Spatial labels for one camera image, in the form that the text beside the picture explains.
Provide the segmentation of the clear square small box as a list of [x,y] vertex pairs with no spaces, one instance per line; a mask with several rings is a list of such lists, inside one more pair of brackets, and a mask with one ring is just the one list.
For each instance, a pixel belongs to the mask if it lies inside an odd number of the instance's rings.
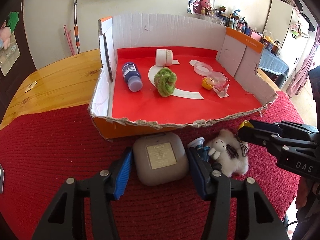
[[207,82],[215,89],[223,90],[227,86],[229,79],[221,72],[211,72],[207,76]]

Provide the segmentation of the purple plastic bottle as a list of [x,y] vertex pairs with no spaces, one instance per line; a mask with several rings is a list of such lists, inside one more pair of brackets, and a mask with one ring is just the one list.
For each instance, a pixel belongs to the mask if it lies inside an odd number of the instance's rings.
[[138,92],[142,89],[142,78],[137,66],[133,62],[127,62],[123,65],[122,74],[130,91]]

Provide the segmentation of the white fluffy plush toy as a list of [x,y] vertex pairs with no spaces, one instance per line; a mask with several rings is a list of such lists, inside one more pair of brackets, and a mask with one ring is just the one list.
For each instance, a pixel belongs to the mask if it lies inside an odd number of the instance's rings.
[[222,129],[218,136],[206,143],[210,148],[208,156],[221,164],[222,173],[231,177],[232,174],[245,175],[249,168],[247,142],[228,129]]

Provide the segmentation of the clear round container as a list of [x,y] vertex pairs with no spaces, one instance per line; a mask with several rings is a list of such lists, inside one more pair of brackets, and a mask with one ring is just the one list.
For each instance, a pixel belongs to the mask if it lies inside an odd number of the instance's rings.
[[204,62],[197,61],[194,64],[194,72],[200,76],[208,76],[212,71],[213,68]]

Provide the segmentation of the pink curtain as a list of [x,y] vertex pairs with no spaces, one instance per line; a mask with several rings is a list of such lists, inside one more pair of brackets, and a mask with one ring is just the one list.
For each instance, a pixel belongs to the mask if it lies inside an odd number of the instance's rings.
[[313,58],[316,55],[317,48],[319,47],[319,24],[317,25],[316,37],[314,44],[310,50],[309,55],[305,58],[301,68],[298,73],[295,75],[294,79],[288,86],[286,93],[289,97],[293,97],[294,95],[298,95],[302,88],[305,86],[308,80],[308,72],[311,68],[311,64],[313,62]]

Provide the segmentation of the small wooden tag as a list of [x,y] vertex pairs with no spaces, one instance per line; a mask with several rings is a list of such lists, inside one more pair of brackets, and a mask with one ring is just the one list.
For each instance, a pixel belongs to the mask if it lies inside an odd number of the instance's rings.
[[36,85],[37,85],[37,81],[32,82],[31,84],[29,84],[29,85],[27,86],[27,88],[25,89],[25,92],[30,91],[30,90],[33,89]]

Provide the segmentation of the dark covered side table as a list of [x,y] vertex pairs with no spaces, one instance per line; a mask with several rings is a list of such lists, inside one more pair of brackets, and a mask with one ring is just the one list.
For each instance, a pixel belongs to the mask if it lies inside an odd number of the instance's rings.
[[288,65],[281,58],[272,54],[267,49],[263,49],[259,68],[275,75],[282,75],[285,80],[289,77]]

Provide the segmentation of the pink plastic hanger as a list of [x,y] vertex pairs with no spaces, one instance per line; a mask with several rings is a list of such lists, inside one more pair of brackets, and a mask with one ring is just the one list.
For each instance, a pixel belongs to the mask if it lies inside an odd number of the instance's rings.
[[68,30],[67,25],[64,25],[63,29],[64,29],[64,35],[66,36],[67,44],[69,46],[71,55],[73,56],[75,55],[75,50],[74,50],[73,42],[71,39],[71,30]]

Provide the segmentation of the small blue black figurine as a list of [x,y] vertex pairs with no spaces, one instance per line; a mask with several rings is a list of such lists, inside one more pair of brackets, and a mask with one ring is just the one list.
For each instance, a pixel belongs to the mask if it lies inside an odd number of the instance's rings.
[[199,137],[194,139],[193,141],[191,141],[188,144],[188,148],[195,148],[197,154],[199,155],[200,159],[202,161],[206,161],[213,170],[218,170],[218,171],[222,171],[222,165],[220,163],[214,162],[214,161],[210,161],[209,159],[209,150],[210,150],[210,146],[206,146],[204,144],[204,137]]

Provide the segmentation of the orange white cardboard box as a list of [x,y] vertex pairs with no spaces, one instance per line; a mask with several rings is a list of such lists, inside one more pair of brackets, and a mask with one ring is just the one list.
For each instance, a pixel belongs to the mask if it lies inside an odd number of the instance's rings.
[[[166,14],[127,14],[98,21],[102,69],[88,111],[105,139],[208,127],[242,116],[260,114],[276,98],[258,75],[264,46],[255,39],[209,21]],[[156,49],[173,52],[175,90],[162,97],[154,83],[164,68],[155,63]],[[194,64],[204,62],[229,79],[228,95],[219,98],[201,86]],[[143,87],[129,90],[122,67],[133,62]]]

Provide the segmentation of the blonde girl figurine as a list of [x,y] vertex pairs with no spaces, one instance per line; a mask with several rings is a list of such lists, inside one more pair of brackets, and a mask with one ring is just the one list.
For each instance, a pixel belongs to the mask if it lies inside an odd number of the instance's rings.
[[219,98],[229,97],[227,93],[229,83],[227,81],[218,82],[211,77],[204,77],[201,86],[206,90],[213,90]]

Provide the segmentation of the grey square case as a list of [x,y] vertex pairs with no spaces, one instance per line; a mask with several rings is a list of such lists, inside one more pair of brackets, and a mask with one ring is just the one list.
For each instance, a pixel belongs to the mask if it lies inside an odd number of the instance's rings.
[[183,143],[172,132],[139,138],[133,153],[138,178],[146,186],[180,180],[189,169]]

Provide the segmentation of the dark brown door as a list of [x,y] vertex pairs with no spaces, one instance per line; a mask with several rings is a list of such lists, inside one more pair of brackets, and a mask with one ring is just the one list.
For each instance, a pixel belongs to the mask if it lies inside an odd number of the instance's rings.
[[11,8],[18,22],[7,48],[4,47],[6,42],[1,40],[1,119],[22,82],[36,70],[25,33],[23,9],[24,0],[18,0]]

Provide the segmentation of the green fuzzy plush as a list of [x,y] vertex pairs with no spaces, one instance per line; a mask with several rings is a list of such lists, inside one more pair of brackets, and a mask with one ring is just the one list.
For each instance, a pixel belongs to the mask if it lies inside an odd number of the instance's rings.
[[168,67],[161,68],[154,77],[155,86],[162,97],[171,96],[175,90],[176,74]]

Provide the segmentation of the yellow bottle cap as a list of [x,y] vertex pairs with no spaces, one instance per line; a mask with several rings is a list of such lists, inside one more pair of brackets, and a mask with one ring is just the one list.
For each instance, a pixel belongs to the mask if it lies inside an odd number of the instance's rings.
[[254,128],[254,126],[253,126],[248,120],[243,121],[243,122],[239,125],[238,130],[240,130],[240,129],[243,128],[243,127]]

